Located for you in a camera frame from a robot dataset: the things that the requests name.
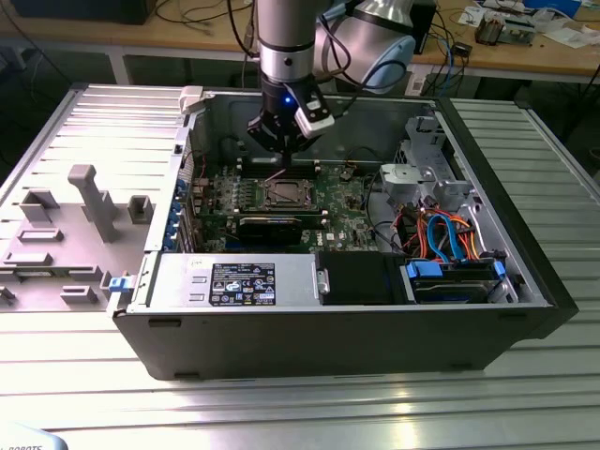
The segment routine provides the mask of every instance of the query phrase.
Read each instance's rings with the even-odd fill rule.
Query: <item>power supply label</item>
[[[271,307],[275,304],[275,265],[213,264],[213,307]]]

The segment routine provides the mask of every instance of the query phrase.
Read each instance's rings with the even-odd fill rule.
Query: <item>motherboard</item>
[[[344,164],[285,172],[222,167],[194,181],[199,251],[377,250],[365,214],[372,176]]]

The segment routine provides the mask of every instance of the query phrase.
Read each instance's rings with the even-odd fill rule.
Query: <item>green circuit board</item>
[[[240,218],[264,216],[265,210],[278,217],[303,221],[298,245],[269,248],[270,251],[377,250],[362,209],[367,193],[365,178],[352,176],[349,181],[341,181],[340,174],[345,171],[344,166],[322,166],[312,180],[265,181],[242,178],[233,169],[223,168],[204,181],[205,186],[197,189],[195,195],[196,218],[202,224],[200,251],[265,251],[264,247],[242,247],[235,236]]]

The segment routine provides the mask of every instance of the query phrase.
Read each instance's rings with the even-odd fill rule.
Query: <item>blue cable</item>
[[[448,44],[448,41],[442,37],[438,37],[438,40],[441,41],[442,44],[445,46],[448,59],[450,60],[450,67],[446,72],[446,79],[443,81],[442,91],[440,92],[440,97],[442,97],[443,93],[446,91],[446,87],[448,87],[448,81],[450,80],[450,75],[452,74],[452,68],[454,67],[454,56],[452,54],[452,51],[450,50],[450,44]]]
[[[429,243],[429,246],[436,255],[442,258],[442,261],[444,261],[445,263],[450,263],[448,257],[444,255],[441,250],[438,249],[438,246],[436,245],[433,239],[433,222],[435,222],[438,218],[441,218],[443,221],[446,222],[446,227],[448,229],[448,240],[450,241],[450,248],[452,249],[454,257],[460,261],[464,260],[465,255],[460,249],[460,246],[458,245],[457,232],[454,229],[454,225],[452,224],[452,220],[450,220],[450,217],[442,216],[441,214],[436,214],[435,216],[432,216],[429,219],[429,222],[427,223],[427,242]]]

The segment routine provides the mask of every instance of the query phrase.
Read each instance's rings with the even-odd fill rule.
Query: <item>wooden workbench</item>
[[[182,8],[193,8],[214,0],[180,0]],[[456,40],[472,45],[472,55],[467,74],[499,78],[585,83],[600,62],[600,49],[586,46],[571,49],[544,36],[537,36],[532,46],[501,44],[494,47],[479,45],[474,41],[474,28],[456,23],[459,11],[471,2],[468,0],[443,0],[442,15]],[[243,6],[243,0],[233,0],[233,7]],[[191,29],[181,23],[170,23],[156,15],[145,25],[123,25],[109,22],[84,22],[51,19],[23,19],[12,11],[22,30],[38,45],[60,50],[106,53],[118,83],[127,83],[127,68],[123,62],[126,54],[187,57],[195,59],[241,60],[243,54],[234,41],[227,16],[210,22],[203,31]],[[225,3],[218,7],[195,11],[194,18],[213,16],[225,12]],[[162,15],[180,19],[176,1],[161,9]],[[249,8],[236,12],[240,33],[246,28]],[[586,19],[600,19],[600,14]],[[17,46],[26,41],[16,32],[6,17],[0,17],[0,45]],[[429,39],[423,54],[412,60],[411,70],[421,77],[434,66],[443,63],[443,55],[434,39]]]

